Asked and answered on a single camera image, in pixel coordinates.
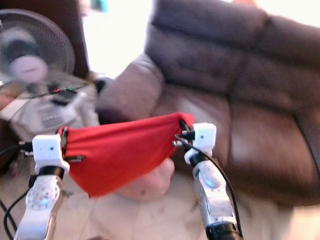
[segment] couch armrest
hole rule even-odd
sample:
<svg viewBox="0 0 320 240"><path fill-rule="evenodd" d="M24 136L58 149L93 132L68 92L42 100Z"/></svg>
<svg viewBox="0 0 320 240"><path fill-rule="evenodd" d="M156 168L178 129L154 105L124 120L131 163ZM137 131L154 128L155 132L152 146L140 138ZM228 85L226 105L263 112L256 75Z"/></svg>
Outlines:
<svg viewBox="0 0 320 240"><path fill-rule="evenodd" d="M145 54L132 61L100 93L96 112L101 124L150 117L162 94L164 76Z"/></svg>

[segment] couch cushion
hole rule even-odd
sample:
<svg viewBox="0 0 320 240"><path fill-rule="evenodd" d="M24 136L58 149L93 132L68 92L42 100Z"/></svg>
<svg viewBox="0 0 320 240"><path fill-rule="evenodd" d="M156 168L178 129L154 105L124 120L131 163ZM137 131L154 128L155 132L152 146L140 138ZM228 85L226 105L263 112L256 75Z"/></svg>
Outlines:
<svg viewBox="0 0 320 240"><path fill-rule="evenodd" d="M145 52L160 67L166 82L224 94L245 56L241 49L152 25Z"/></svg>
<svg viewBox="0 0 320 240"><path fill-rule="evenodd" d="M258 52L250 53L246 68L231 90L233 97L297 112L320 103L320 71Z"/></svg>
<svg viewBox="0 0 320 240"><path fill-rule="evenodd" d="M193 114L196 123L208 122L216 125L217 136L213 156L217 158L222 167L225 167L230 141L230 111L226 98L179 85L167 84L153 115L159 116L174 112ZM187 167L181 153L183 151L180 150L177 153L178 156L176 155L177 157L173 159L176 167L189 171L190 168Z"/></svg>
<svg viewBox="0 0 320 240"><path fill-rule="evenodd" d="M320 29L271 16L239 76L241 99L290 112L320 104Z"/></svg>
<svg viewBox="0 0 320 240"><path fill-rule="evenodd" d="M151 24L200 39L249 48L268 19L254 6L221 0L156 0Z"/></svg>
<svg viewBox="0 0 320 240"><path fill-rule="evenodd" d="M293 116L234 102L231 116L227 172L235 186L284 204L319 202L319 175Z"/></svg>

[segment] brown leather couch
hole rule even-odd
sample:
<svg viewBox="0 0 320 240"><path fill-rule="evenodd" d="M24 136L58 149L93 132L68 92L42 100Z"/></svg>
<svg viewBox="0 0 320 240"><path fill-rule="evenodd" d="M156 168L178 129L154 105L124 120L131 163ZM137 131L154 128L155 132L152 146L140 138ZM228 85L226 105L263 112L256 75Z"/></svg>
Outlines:
<svg viewBox="0 0 320 240"><path fill-rule="evenodd" d="M320 29L219 0L158 0L144 54L105 88L101 123L172 112L217 127L234 187L320 203ZM182 151L173 160L191 170Z"/></svg>

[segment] electric fan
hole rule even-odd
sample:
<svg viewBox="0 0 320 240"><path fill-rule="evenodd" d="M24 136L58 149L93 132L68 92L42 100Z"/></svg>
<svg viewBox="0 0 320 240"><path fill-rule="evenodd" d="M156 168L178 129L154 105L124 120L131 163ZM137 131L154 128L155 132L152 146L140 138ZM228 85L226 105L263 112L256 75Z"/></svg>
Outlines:
<svg viewBox="0 0 320 240"><path fill-rule="evenodd" d="M15 95L0 118L21 140L99 124L96 89L71 75L74 66L72 45L54 22L27 10L0 10L0 100Z"/></svg>

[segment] couch backrest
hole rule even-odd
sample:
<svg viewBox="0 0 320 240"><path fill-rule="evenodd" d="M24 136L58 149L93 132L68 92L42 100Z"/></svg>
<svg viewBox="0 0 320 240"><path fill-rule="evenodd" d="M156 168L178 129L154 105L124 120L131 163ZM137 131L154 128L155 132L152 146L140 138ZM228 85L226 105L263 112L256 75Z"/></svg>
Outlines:
<svg viewBox="0 0 320 240"><path fill-rule="evenodd" d="M320 29L221 0L157 0L144 51L169 83L297 111L320 104Z"/></svg>
<svg viewBox="0 0 320 240"><path fill-rule="evenodd" d="M270 17L232 94L297 112L320 104L319 92L320 29Z"/></svg>

